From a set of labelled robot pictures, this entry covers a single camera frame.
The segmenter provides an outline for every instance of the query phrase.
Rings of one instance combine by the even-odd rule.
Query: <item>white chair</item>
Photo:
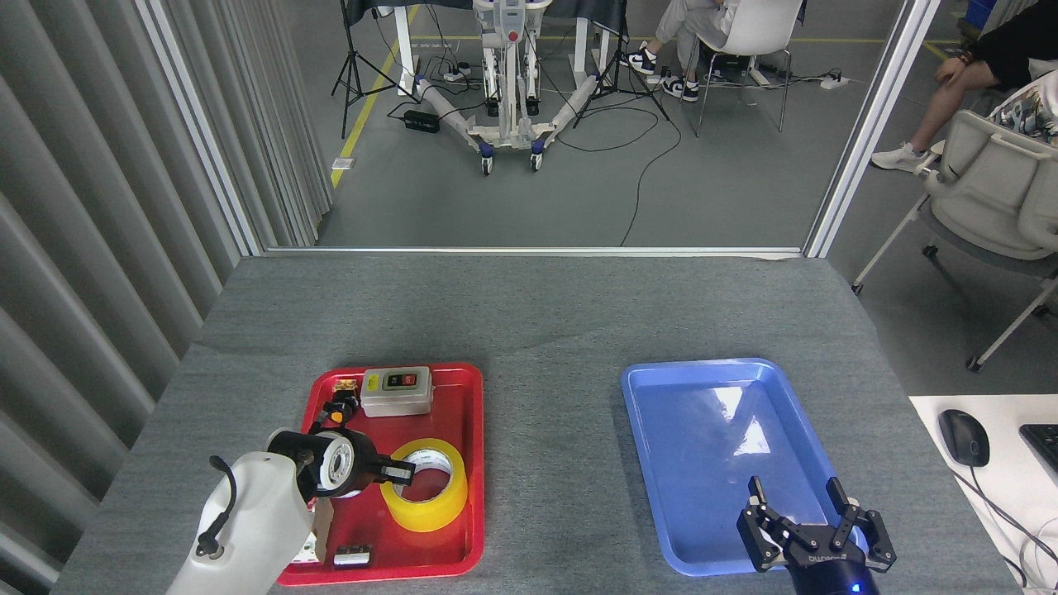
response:
[[[786,83],[783,86],[783,105],[779,114],[779,131],[783,131],[783,119],[786,116],[786,94],[790,88],[790,56],[786,48],[794,34],[794,24],[801,10],[802,0],[742,0],[731,21],[731,31],[727,39],[719,32],[709,36],[698,35],[698,39],[713,52],[709,60],[709,73],[706,75],[706,89],[701,94],[701,111],[698,113],[698,127],[695,137],[701,136],[701,120],[706,114],[706,97],[709,96],[709,82],[712,78],[713,64],[722,54],[733,56],[763,56],[783,52],[786,54]],[[746,73],[738,88],[738,98],[746,88]]]
[[[951,120],[938,170],[919,168],[926,193],[852,284],[863,278],[911,221],[922,220],[937,236],[987,264],[1042,278],[1042,291],[983,354],[966,366],[973,372],[1030,314],[1045,315],[1058,288],[1058,148],[993,124],[970,111]],[[937,247],[923,254],[933,258]]]

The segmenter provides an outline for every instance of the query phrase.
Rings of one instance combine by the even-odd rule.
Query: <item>power strip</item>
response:
[[[829,75],[827,75],[826,77],[824,77],[822,80],[819,82],[819,86],[827,90],[837,89],[838,87],[842,87],[847,84],[849,84],[847,78],[844,77],[834,78]]]

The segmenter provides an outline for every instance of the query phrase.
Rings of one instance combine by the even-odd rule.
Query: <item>light stand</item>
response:
[[[669,114],[665,112],[664,108],[661,107],[661,102],[659,102],[658,98],[654,96],[653,92],[646,90],[646,82],[638,72],[635,71],[635,69],[628,68],[628,73],[630,73],[628,80],[631,82],[633,77],[638,79],[640,87],[642,87],[642,90],[637,91],[636,89],[620,89],[618,87],[618,75],[621,72],[620,69],[621,56],[625,55],[626,50],[628,49],[628,42],[632,40],[632,37],[628,34],[627,11],[628,11],[628,0],[621,0],[621,31],[620,33],[618,33],[617,36],[617,49],[614,51],[614,55],[609,57],[609,61],[606,62],[606,68],[599,75],[599,80],[598,83],[596,83],[595,93],[584,104],[584,107],[582,107],[581,110],[577,112],[577,120],[573,121],[573,128],[577,128],[577,125],[580,124],[581,120],[584,119],[588,106],[591,105],[592,101],[598,100],[599,97],[605,97],[606,95],[613,93],[625,93],[630,95],[635,95],[637,97],[650,97],[651,101],[654,102],[654,105],[657,106],[658,111],[661,112],[661,115],[664,116],[665,121],[671,122],[671,120],[669,119]],[[613,76],[613,83],[607,84],[606,82],[609,80],[610,76]]]
[[[331,96],[334,96],[334,92],[338,91],[339,85],[345,87],[345,111],[342,114],[342,138],[344,139],[346,133],[346,124],[349,120],[349,106],[367,95],[373,95],[375,93],[381,93],[382,91],[388,91],[389,89],[400,87],[400,84],[390,78],[388,74],[382,72],[377,66],[372,65],[367,58],[357,51],[355,47],[352,44],[352,22],[349,21],[349,3],[347,0],[339,0],[339,2],[342,4],[342,22],[345,24],[345,39],[349,43],[349,53],[345,56],[345,62],[342,65],[342,70],[338,73],[338,79],[334,80],[334,87],[331,88]],[[368,68],[379,73],[379,76],[388,80],[389,84],[379,87],[378,89],[364,91],[364,87],[360,83],[360,69],[357,67],[357,60],[367,65]],[[412,98],[415,103],[419,103],[419,101],[415,100],[414,96]]]

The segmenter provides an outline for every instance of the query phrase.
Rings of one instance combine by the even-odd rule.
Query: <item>white desk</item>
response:
[[[1058,474],[1044,465],[1018,433],[1023,423],[1058,422],[1058,395],[924,396],[911,397],[911,402],[948,467],[971,483],[969,468],[955,463],[948,453],[937,417],[947,409],[959,409],[981,422],[988,433],[990,450],[988,464],[975,470],[981,489],[1026,529],[1038,531],[1044,523],[1058,518]],[[961,482],[954,477],[947,481],[957,483],[963,489],[999,553],[1019,562],[1022,544],[1027,541],[1025,536],[1000,519]],[[1051,523],[1046,533],[1058,535],[1058,521]],[[1052,589],[1025,592],[1058,593]]]
[[[407,7],[394,6],[394,16],[396,17],[394,22],[397,28],[397,44],[400,48],[401,67],[400,86],[397,88],[397,94],[407,95],[408,89],[412,89],[415,84],[418,57],[412,54],[412,36],[407,28]],[[573,71],[573,80],[578,86],[584,82],[584,77],[587,75],[584,69],[587,61],[588,29],[590,29],[590,24],[591,21],[588,19],[577,19],[577,38],[573,44],[573,53],[569,56],[569,61],[570,68]],[[592,50],[592,54],[595,55],[596,64],[599,65],[599,69],[601,70],[609,58],[609,31],[601,26],[599,31],[601,33],[599,49]]]

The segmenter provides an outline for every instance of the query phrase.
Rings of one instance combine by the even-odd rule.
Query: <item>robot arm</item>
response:
[[[877,595],[869,570],[884,573],[896,561],[881,513],[863,510],[845,495],[837,477],[826,483],[826,493],[841,515],[838,526],[798,524],[768,505],[760,477],[750,479],[749,501],[737,526],[753,567],[763,573],[786,565],[799,594]],[[868,554],[850,539],[854,527],[867,537]]]
[[[266,593],[312,530],[314,498],[355,495],[371,483],[411,485],[415,465],[380,455],[365,434],[278,431],[267,451],[250,452],[225,472],[199,521],[199,537],[170,595]]]

